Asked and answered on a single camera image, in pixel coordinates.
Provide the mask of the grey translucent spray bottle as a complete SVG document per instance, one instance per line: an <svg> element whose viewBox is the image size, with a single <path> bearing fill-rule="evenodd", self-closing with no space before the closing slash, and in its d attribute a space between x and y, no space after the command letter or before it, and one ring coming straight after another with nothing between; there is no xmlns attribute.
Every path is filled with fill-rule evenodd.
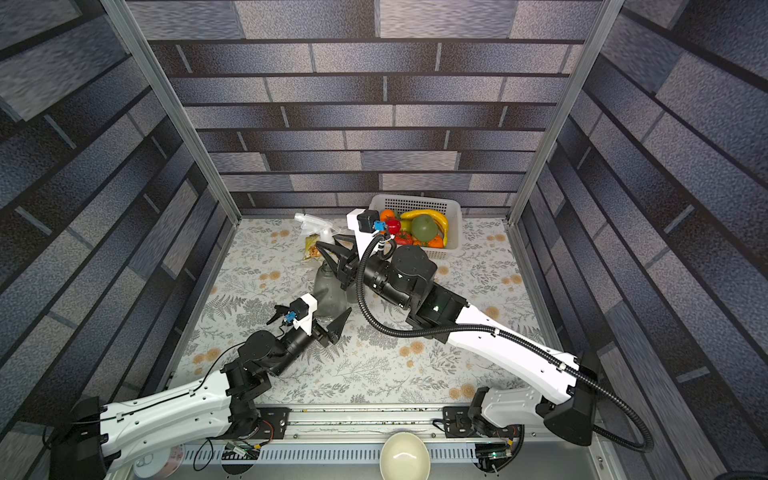
<svg viewBox="0 0 768 480"><path fill-rule="evenodd" d="M318 317L334 319L349 306L347 293L327 262L316 271L312 295L317 300L315 314Z"/></svg>

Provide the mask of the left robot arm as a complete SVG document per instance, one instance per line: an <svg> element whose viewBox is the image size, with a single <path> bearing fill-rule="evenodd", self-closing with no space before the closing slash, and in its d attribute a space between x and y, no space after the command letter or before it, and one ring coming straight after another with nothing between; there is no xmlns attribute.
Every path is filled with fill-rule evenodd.
<svg viewBox="0 0 768 480"><path fill-rule="evenodd" d="M238 344L237 355L202 379L143 398L106 404L98 397L76 404L50 437L52 479L103 479L150 453L199 439L246 439L262 424L255 400L314 342L337 343L351 314L327 326L268 330Z"/></svg>

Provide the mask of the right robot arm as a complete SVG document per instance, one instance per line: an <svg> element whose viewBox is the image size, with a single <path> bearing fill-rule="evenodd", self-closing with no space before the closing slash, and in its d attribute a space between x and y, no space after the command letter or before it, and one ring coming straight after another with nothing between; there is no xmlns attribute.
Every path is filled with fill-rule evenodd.
<svg viewBox="0 0 768 480"><path fill-rule="evenodd" d="M504 327L464 297L434 281L436 264L413 245L393 246L371 254L365 265L350 235L332 243L317 242L344 290L371 291L407 310L409 329L375 328L399 338L424 337L470 351L492 361L526 382L528 390L482 387L468 409L467 425L478 434L495 437L505 429L540 422L555 436L579 446L592 442L595 394L567 373L578 359L538 344Z"/></svg>

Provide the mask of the yellow snack bag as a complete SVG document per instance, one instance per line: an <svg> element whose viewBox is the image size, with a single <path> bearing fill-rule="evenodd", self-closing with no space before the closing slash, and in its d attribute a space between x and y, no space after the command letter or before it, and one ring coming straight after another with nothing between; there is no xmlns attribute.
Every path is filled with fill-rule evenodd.
<svg viewBox="0 0 768 480"><path fill-rule="evenodd" d="M321 258L322 255L319 252L316 244L320 240L319 234L312 234L305 238L304 242L304 250L303 250L303 259L309 260L314 258Z"/></svg>

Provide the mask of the red apple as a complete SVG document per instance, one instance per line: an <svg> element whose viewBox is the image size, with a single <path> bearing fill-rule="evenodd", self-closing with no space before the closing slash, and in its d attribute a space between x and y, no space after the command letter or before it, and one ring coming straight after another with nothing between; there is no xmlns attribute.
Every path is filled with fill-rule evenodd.
<svg viewBox="0 0 768 480"><path fill-rule="evenodd" d="M397 235L400 233L402 224L401 222L396 218L388 218L385 221L387 231L392 235Z"/></svg>

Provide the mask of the white plastic basket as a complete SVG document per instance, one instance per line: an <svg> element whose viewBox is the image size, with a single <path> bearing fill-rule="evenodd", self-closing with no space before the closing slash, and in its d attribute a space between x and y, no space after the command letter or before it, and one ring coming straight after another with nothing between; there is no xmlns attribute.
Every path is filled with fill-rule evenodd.
<svg viewBox="0 0 768 480"><path fill-rule="evenodd" d="M419 210L434 210L447 219L448 233L444 240L442 232L438 231L439 236L444 242L441 248L423 245L422 248L432 260L446 259L451 254L458 254L462 251L462 225L463 217L458 202L454 200L438 199L421 196L377 194L370 201L369 208L372 210L392 210L398 214Z"/></svg>

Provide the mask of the green round fruit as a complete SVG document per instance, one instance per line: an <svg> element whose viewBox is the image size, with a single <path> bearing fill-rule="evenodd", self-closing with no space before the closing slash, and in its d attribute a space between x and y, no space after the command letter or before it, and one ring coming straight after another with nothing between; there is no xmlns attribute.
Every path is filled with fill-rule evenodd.
<svg viewBox="0 0 768 480"><path fill-rule="evenodd" d="M427 214L415 217L411 222L412 236L422 244L428 244L439 236L439 227L435 220Z"/></svg>

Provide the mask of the yellow banana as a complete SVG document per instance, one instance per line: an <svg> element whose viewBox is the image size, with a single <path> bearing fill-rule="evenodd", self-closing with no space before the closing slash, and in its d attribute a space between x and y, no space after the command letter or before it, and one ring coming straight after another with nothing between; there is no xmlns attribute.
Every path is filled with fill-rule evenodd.
<svg viewBox="0 0 768 480"><path fill-rule="evenodd" d="M413 210L402 213L400 221L414 245L438 249L447 246L450 223L444 214L428 209Z"/></svg>

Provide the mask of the cream ceramic bowl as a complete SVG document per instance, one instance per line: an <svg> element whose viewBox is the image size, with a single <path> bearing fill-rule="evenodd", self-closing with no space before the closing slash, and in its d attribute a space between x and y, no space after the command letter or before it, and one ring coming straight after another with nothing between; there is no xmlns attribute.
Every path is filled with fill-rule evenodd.
<svg viewBox="0 0 768 480"><path fill-rule="evenodd" d="M410 432L398 432L384 443L379 460L384 480L427 480L431 458L424 442Z"/></svg>

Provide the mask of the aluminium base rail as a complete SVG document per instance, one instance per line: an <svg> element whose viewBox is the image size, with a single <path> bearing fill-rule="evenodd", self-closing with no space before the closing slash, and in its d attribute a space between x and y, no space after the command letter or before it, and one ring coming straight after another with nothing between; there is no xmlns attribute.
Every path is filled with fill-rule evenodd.
<svg viewBox="0 0 768 480"><path fill-rule="evenodd" d="M384 443L398 432L419 437L435 464L503 463L535 447L543 448L547 458L599 453L596 444L572 445L541 425L505 427L485 437L470 427L468 409L461 405L267 407L260 412L262 424L251 438L180 444L185 451L180 467L217 465L236 475L263 465L374 465Z"/></svg>

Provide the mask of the left aluminium frame post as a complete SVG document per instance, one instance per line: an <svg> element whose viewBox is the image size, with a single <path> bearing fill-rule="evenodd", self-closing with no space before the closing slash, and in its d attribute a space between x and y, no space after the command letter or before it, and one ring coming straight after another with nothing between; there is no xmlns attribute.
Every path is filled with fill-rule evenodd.
<svg viewBox="0 0 768 480"><path fill-rule="evenodd" d="M208 181L214 197L230 221L238 226L242 215L127 3L123 0L101 0L100 4Z"/></svg>

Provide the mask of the aluminium frame post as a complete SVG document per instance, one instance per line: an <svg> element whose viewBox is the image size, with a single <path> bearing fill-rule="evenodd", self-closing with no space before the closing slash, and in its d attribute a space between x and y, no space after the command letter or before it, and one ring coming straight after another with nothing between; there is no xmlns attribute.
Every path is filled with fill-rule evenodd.
<svg viewBox="0 0 768 480"><path fill-rule="evenodd" d="M551 158L556 146L556 140L571 113L579 94L589 76L598 54L600 53L610 30L615 23L625 1L603 1L594 26L583 45L582 52L576 65L568 78L568 83L562 98L556 105L554 115L546 128L538 148L533 156L530 167L527 169L523 182L515 195L508 218L508 226L515 226L529 202L533 189L541 175L544 165Z"/></svg>
<svg viewBox="0 0 768 480"><path fill-rule="evenodd" d="M127 3L123 0L101 0L100 4L208 181L214 197L230 221L238 226L242 215Z"/></svg>

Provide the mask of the right aluminium frame post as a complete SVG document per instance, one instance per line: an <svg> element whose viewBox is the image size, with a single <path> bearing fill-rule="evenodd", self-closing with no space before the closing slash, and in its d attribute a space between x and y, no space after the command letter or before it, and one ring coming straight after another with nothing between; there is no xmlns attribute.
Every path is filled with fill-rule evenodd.
<svg viewBox="0 0 768 480"><path fill-rule="evenodd" d="M556 105L554 115L546 128L538 148L533 156L530 167L527 169L523 182L515 195L508 218L508 226L515 226L529 202L533 189L541 175L544 165L551 158L556 146L556 140L571 113L579 94L589 76L598 54L600 53L610 30L615 23L625 1L603 1L594 26L583 45L582 52L576 65L568 78L568 83L562 98Z"/></svg>

